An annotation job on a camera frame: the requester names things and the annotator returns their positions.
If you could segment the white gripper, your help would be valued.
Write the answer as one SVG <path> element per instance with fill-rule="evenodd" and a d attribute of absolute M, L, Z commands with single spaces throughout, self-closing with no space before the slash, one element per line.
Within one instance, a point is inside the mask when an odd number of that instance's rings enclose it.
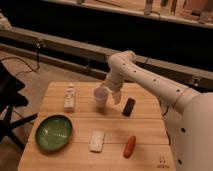
<path fill-rule="evenodd" d="M 119 104 L 121 102 L 122 93 L 119 90 L 122 88 L 123 83 L 123 76 L 114 71 L 110 71 L 106 76 L 105 85 L 113 91 L 112 97 L 115 104 Z"/>

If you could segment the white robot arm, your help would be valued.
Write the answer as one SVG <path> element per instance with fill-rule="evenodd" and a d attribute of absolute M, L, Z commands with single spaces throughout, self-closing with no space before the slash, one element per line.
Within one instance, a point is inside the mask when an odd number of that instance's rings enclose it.
<path fill-rule="evenodd" d="M 121 101 L 124 80 L 130 80 L 166 102 L 182 115 L 177 171 L 213 171 L 213 92 L 200 93 L 135 64 L 132 51 L 108 58 L 110 72 L 104 85 Z"/>

